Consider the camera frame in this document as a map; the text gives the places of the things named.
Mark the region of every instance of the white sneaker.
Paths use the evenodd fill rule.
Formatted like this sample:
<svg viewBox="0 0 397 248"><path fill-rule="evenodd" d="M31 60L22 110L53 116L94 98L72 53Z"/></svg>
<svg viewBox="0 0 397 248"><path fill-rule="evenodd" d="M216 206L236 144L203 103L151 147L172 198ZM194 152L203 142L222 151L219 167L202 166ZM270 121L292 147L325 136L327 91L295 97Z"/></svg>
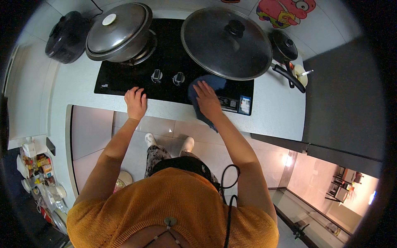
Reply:
<svg viewBox="0 0 397 248"><path fill-rule="evenodd" d="M147 144L148 148L153 146L153 145L157 145L156 140L154 139L152 133L147 133L145 135L145 141L146 141L146 144Z"/></svg>
<svg viewBox="0 0 397 248"><path fill-rule="evenodd" d="M181 152L191 152L194 146L195 140L192 137L187 137L181 151L179 152L179 156L181 155Z"/></svg>

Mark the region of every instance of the hand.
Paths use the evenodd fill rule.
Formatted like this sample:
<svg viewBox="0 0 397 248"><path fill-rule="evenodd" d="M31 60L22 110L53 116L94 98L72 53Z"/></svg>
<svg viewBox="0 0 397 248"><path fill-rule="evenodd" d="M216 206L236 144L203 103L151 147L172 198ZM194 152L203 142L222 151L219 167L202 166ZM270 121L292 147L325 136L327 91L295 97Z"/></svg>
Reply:
<svg viewBox="0 0 397 248"><path fill-rule="evenodd" d="M140 121L146 112L146 94L142 94L143 88L134 87L128 90L124 95L124 101L127 104L128 118Z"/></svg>
<svg viewBox="0 0 397 248"><path fill-rule="evenodd" d="M200 112L207 117L210 121L214 121L217 117L221 116L222 109L221 103L215 94L215 91L205 81L198 81L197 85L193 85L198 97L197 103L200 107Z"/></svg>

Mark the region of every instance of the patterned pants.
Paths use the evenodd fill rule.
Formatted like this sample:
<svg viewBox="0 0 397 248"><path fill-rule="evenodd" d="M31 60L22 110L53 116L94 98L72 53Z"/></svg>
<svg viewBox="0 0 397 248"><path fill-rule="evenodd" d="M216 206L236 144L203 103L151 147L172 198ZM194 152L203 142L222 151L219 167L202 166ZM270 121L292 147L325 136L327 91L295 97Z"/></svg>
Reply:
<svg viewBox="0 0 397 248"><path fill-rule="evenodd" d="M145 178L149 177L151 175L151 172L153 168L156 166L158 162L164 159L170 159L171 154L162 146L159 145L153 145L148 148L147 151L147 160L146 160L146 171L145 171ZM191 152L181 152L181 157L182 156L190 156L194 157L198 160L200 160L196 155L194 155ZM214 176L214 174L211 172L211 183L218 183L218 179Z"/></svg>

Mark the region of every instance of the towel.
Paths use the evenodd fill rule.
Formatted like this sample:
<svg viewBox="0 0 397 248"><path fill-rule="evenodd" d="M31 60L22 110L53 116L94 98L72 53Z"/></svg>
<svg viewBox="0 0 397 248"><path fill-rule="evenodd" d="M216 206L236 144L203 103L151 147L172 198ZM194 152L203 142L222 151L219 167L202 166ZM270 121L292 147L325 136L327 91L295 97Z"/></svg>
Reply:
<svg viewBox="0 0 397 248"><path fill-rule="evenodd" d="M223 89L225 87L226 79L223 77L215 76L215 75L201 76L201 77L193 80L193 82L189 85L189 87L187 89L187 95L188 95L190 101L192 102L193 107L195 108L197 119L205 122L208 126L210 126L210 128L212 128L213 130L215 130L218 133L218 130L216 129L216 127L214 126L212 121L207 119L207 117L205 117L200 112L199 104L197 103L197 99L196 99L197 92L193 88L193 85L197 85L198 81L205 81L214 90L219 90L219 89Z"/></svg>

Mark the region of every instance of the white countertop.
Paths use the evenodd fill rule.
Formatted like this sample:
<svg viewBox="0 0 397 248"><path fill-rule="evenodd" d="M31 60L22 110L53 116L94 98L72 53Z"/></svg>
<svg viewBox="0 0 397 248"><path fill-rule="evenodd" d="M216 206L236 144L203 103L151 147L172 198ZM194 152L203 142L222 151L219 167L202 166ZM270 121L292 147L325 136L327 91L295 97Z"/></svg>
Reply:
<svg viewBox="0 0 397 248"><path fill-rule="evenodd" d="M186 18L188 12L154 12L155 18ZM294 64L303 64L299 57ZM48 113L48 137L56 147L53 157L56 180L67 192L69 208L78 196L70 152L70 112L72 105L126 112L123 96L94 94L101 62L85 53L75 62L61 65L52 86ZM306 95L291 89L288 80L271 68L254 81L252 115L225 112L240 130L291 140L302 140ZM192 105L148 99L146 115L178 121L203 122L196 119Z"/></svg>

